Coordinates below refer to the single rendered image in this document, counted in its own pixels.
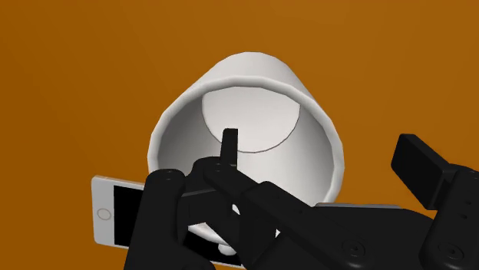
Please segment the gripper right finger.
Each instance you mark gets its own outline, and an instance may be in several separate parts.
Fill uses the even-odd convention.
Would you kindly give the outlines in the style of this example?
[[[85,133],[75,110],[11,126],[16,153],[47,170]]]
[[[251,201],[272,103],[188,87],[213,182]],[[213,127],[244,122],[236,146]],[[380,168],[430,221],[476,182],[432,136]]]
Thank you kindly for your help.
[[[449,163],[414,134],[398,137],[391,168],[437,213],[419,259],[424,270],[479,270],[479,171]]]

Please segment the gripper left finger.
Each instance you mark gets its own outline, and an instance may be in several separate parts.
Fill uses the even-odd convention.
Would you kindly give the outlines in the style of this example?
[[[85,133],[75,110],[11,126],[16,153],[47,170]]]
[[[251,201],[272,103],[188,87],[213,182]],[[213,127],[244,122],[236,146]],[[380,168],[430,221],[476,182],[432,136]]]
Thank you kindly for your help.
[[[190,175],[150,173],[124,270],[214,270],[183,244],[187,228],[207,223],[246,270],[368,270],[368,243],[271,182],[237,168],[238,131],[226,128],[220,156],[202,158]]]

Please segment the white smartphone with black screen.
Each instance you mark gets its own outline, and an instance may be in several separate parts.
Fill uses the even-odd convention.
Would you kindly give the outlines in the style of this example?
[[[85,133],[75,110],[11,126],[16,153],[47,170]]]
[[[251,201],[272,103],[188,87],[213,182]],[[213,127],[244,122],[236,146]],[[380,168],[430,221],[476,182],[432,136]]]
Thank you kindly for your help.
[[[106,176],[91,180],[94,240],[127,249],[144,184]],[[217,265],[242,269],[239,256],[206,223],[188,227],[184,245]]]

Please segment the white cup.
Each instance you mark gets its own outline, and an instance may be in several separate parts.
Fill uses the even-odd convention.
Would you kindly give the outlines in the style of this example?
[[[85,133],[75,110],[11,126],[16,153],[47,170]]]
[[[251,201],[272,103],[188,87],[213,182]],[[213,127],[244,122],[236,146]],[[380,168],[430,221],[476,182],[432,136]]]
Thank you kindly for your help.
[[[237,167],[304,203],[332,203],[345,161],[336,128],[294,72],[278,58],[243,52],[219,61],[160,116],[150,136],[149,171],[189,173],[238,131]]]

